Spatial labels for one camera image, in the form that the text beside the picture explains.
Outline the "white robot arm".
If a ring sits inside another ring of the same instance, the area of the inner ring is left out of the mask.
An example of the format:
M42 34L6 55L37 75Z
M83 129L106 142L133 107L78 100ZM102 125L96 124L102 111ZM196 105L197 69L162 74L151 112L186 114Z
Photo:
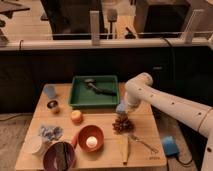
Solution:
M152 76L146 72L128 80L125 103L136 108L145 101L206 137L201 171L213 171L213 107L156 90L152 84Z

